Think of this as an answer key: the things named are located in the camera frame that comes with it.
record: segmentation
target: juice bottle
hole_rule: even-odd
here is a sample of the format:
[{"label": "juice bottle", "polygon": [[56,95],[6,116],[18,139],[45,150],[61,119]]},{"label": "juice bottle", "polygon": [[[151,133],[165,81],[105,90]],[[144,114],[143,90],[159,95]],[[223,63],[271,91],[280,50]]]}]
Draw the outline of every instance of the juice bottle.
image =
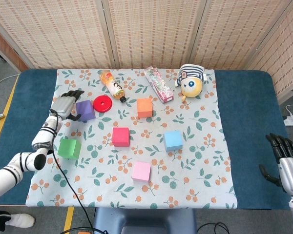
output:
[{"label": "juice bottle", "polygon": [[110,70],[101,70],[100,80],[107,87],[109,92],[113,97],[122,103],[126,102],[125,91],[123,88],[116,82]]}]

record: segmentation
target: red disc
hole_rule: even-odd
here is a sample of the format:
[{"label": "red disc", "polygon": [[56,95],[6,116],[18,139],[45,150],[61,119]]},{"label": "red disc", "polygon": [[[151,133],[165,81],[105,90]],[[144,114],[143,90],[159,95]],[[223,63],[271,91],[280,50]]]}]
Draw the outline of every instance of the red disc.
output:
[{"label": "red disc", "polygon": [[93,108],[97,112],[107,112],[112,107],[112,100],[107,95],[101,95],[96,97],[93,101]]}]

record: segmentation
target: robotic arm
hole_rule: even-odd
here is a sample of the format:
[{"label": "robotic arm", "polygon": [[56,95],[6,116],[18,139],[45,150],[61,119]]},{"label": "robotic arm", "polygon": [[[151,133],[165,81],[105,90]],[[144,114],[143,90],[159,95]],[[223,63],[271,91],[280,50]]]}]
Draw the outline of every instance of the robotic arm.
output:
[{"label": "robotic arm", "polygon": [[23,172],[35,172],[44,167],[46,155],[53,152],[53,140],[62,126],[62,120],[80,118],[81,115],[73,116],[71,111],[82,93],[82,90],[69,91],[53,103],[50,116],[32,141],[35,152],[16,154],[8,165],[0,170],[0,196],[20,183]]},{"label": "robotic arm", "polygon": [[293,142],[272,133],[266,135],[266,138],[270,142],[277,160],[280,178],[269,175],[262,164],[259,165],[259,169],[266,180],[282,187],[292,197],[289,206],[293,215]]}]

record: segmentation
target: black cable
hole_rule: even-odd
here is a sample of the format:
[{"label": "black cable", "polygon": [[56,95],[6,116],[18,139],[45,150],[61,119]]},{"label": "black cable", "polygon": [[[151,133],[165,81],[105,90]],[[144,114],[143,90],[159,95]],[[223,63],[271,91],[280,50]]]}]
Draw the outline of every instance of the black cable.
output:
[{"label": "black cable", "polygon": [[92,230],[92,231],[95,231],[95,232],[98,232],[98,233],[101,233],[101,234],[108,234],[108,232],[106,230],[104,232],[102,232],[101,230],[96,229],[96,228],[85,228],[85,227],[71,228],[71,229],[68,229],[68,230],[66,230],[64,232],[61,232],[60,234],[65,234],[65,233],[72,232],[72,231],[77,231],[77,230]]},{"label": "black cable", "polygon": [[[53,147],[53,144],[54,144],[54,139],[55,139],[55,137],[56,137],[56,132],[57,132],[57,129],[58,129],[58,124],[59,124],[59,115],[58,115],[57,112],[55,112],[55,116],[57,117],[57,122],[56,122],[56,125],[55,125],[54,135],[53,135],[53,138],[52,138],[52,147]],[[55,157],[55,154],[54,154],[54,150],[52,151],[52,155],[53,155],[53,158],[54,158],[54,160],[55,160],[55,162],[56,162],[56,164],[57,164],[59,170],[60,170],[61,173],[63,174],[63,176],[64,176],[64,178],[65,178],[65,180],[66,180],[68,186],[69,186],[70,189],[73,191],[73,193],[75,194],[75,196],[76,196],[76,198],[77,198],[77,200],[78,200],[80,206],[81,206],[82,209],[84,210],[84,213],[85,213],[85,215],[86,215],[86,217],[87,217],[87,219],[88,219],[88,222],[89,222],[89,224],[90,224],[90,227],[91,227],[90,230],[94,230],[94,228],[93,228],[93,226],[92,226],[92,222],[90,221],[90,218],[89,218],[89,215],[88,215],[87,211],[85,210],[84,206],[83,206],[82,203],[80,202],[77,193],[75,192],[75,190],[73,189],[73,187],[70,185],[70,183],[69,183],[69,181],[68,181],[68,179],[67,179],[65,173],[63,172],[63,170],[62,170],[62,168],[60,167],[58,161],[56,160],[56,157]],[[102,233],[102,234],[107,234],[107,232],[104,233],[104,232],[102,232],[102,231],[98,231],[98,229],[96,229],[95,231],[96,231],[96,232],[100,232],[100,233]]]},{"label": "black cable", "polygon": [[202,227],[207,226],[207,225],[214,225],[214,234],[216,234],[216,227],[217,227],[217,226],[218,226],[218,227],[221,227],[221,228],[223,228],[223,229],[225,229],[226,232],[227,232],[227,234],[230,234],[228,227],[227,227],[224,223],[222,223],[222,222],[218,222],[218,223],[206,223],[206,224],[203,224],[202,226],[200,226],[200,227],[197,229],[196,232],[198,233],[199,230],[200,230]]}]

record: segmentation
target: striped hat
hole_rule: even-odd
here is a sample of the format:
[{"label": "striped hat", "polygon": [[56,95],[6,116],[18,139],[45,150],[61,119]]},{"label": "striped hat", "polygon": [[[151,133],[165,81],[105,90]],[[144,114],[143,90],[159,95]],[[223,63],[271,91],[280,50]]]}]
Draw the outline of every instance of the striped hat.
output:
[{"label": "striped hat", "polygon": [[193,77],[203,81],[204,67],[194,64],[184,64],[180,67],[178,79],[175,82],[175,86],[179,86],[183,79]]}]

